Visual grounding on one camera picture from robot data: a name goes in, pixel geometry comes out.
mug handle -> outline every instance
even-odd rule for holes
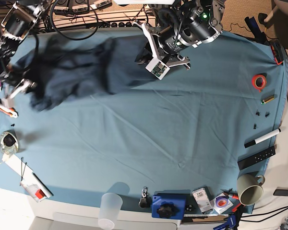
[[[262,181],[258,184],[259,186],[262,186],[265,182],[265,177],[262,175],[259,175],[256,177],[257,180],[262,179]]]

plastic cup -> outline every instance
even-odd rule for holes
[[[98,225],[101,229],[114,229],[122,204],[122,198],[115,193],[106,193],[101,197],[98,217]]]

teal fabric surface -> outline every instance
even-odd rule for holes
[[[85,33],[76,32],[79,37]],[[89,49],[108,37],[140,34],[135,28],[111,28],[82,42],[42,34],[40,45],[57,36],[65,48]],[[33,38],[26,39],[13,60],[34,45]],[[0,113],[0,133],[15,130],[22,149],[18,157],[24,157],[56,201],[98,207],[104,193],[114,192],[122,196],[123,210],[149,211],[138,207],[143,186],[150,194],[189,194],[207,186],[210,199],[221,189],[236,190],[237,160],[275,140],[244,148],[244,143],[280,125],[287,62],[277,66],[269,46],[227,32],[182,55],[190,58],[190,70],[174,68],[161,81],[117,95],[64,102],[41,113],[29,107],[30,95],[18,95],[19,118]],[[258,73],[267,73],[261,93],[251,83]],[[272,94],[276,99],[260,104]],[[265,165],[241,173],[263,174]],[[0,188],[24,193],[19,181],[7,165],[0,165]]]

remote control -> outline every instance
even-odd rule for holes
[[[261,151],[259,153],[256,153],[248,158],[245,158],[238,162],[239,169],[246,169],[247,167],[250,167],[254,164],[257,164],[261,161],[264,161],[265,159],[268,159],[269,157],[272,157],[275,155],[275,147],[269,147],[264,151]]]

beige mug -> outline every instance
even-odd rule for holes
[[[254,177],[244,174],[237,180],[237,191],[239,200],[243,205],[253,205],[262,197],[264,190],[262,185],[265,182],[264,176]]]

